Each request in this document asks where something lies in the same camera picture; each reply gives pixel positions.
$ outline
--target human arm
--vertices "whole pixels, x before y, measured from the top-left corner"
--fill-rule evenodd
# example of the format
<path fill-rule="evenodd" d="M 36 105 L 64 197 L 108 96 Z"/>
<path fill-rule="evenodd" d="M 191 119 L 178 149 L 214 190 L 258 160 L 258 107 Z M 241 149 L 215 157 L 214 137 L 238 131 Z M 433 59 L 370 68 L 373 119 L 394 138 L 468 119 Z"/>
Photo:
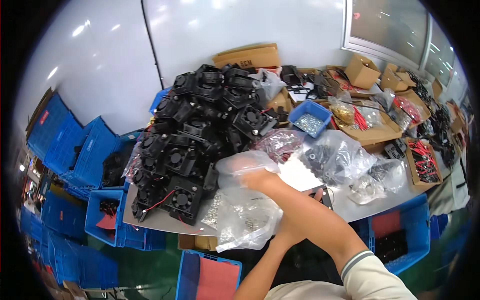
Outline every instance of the human arm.
<path fill-rule="evenodd" d="M 355 254 L 368 250 L 355 231 L 336 213 L 284 183 L 265 169 L 247 173 L 241 180 L 277 203 L 298 231 L 326 251 L 338 273 Z"/>

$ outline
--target red wire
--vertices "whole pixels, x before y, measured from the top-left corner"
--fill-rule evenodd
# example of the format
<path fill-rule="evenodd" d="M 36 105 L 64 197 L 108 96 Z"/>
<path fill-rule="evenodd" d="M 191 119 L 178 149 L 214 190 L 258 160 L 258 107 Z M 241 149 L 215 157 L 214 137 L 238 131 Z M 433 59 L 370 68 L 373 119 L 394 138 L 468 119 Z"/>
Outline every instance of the red wire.
<path fill-rule="evenodd" d="M 172 193 L 173 193 L 174 191 L 176 191 L 176 190 L 172 190 L 171 192 L 169 192 L 168 195 L 165 196 L 165 198 L 163 198 L 162 201 L 158 202 L 158 203 L 155 204 L 154 206 L 149 207 L 149 208 L 147 208 L 147 209 L 144 209 L 144 213 L 147 212 L 147 211 L 149 211 L 150 209 L 154 208 L 155 206 L 159 205 L 160 203 L 164 202 L 170 195 L 172 195 Z"/>
<path fill-rule="evenodd" d="M 182 222 L 182 224 L 185 226 L 185 228 L 187 229 L 188 233 L 190 233 L 190 234 L 195 234 L 195 233 L 198 233 L 198 232 L 202 231 L 202 229 L 200 229 L 200 230 L 197 230 L 196 232 L 191 232 L 190 229 L 188 229 L 187 224 L 185 224 L 185 223 L 181 220 L 180 215 L 179 215 L 179 220 L 180 220 L 180 222 Z"/>

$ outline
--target white shirt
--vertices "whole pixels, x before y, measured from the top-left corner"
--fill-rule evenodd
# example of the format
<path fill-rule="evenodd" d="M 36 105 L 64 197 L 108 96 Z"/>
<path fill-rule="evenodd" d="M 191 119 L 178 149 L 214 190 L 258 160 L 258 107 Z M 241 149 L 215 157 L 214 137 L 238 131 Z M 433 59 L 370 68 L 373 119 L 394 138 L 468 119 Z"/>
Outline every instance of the white shirt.
<path fill-rule="evenodd" d="M 414 300 L 397 276 L 368 250 L 354 255 L 340 274 L 343 286 L 322 281 L 298 281 L 271 289 L 265 300 Z"/>

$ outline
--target red paper sheet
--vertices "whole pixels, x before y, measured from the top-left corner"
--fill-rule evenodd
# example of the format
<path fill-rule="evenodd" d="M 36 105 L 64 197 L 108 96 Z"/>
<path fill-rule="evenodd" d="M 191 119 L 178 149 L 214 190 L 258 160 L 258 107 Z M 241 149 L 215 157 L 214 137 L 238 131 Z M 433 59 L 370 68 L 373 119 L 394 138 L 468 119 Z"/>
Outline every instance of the red paper sheet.
<path fill-rule="evenodd" d="M 375 232 L 376 239 L 383 238 L 384 236 L 399 231 L 400 229 L 399 211 L 372 217 L 372 230 Z"/>
<path fill-rule="evenodd" d="M 200 258 L 200 278 L 196 300 L 233 299 L 240 267 Z"/>

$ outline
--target human hand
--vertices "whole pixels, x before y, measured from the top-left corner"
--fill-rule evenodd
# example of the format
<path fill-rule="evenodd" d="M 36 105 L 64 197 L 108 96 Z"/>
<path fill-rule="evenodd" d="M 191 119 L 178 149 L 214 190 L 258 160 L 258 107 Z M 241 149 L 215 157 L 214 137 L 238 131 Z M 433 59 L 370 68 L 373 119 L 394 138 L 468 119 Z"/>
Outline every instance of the human hand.
<path fill-rule="evenodd" d="M 312 190 L 304 191 L 306 195 L 310 195 Z M 318 189 L 315 193 L 314 199 L 320 201 L 323 196 L 323 189 Z M 280 221 L 278 231 L 272 240 L 272 242 L 279 247 L 284 247 L 285 250 L 290 249 L 293 245 L 300 243 L 307 237 L 297 229 L 297 227 L 291 222 L 291 220 L 283 215 Z"/>

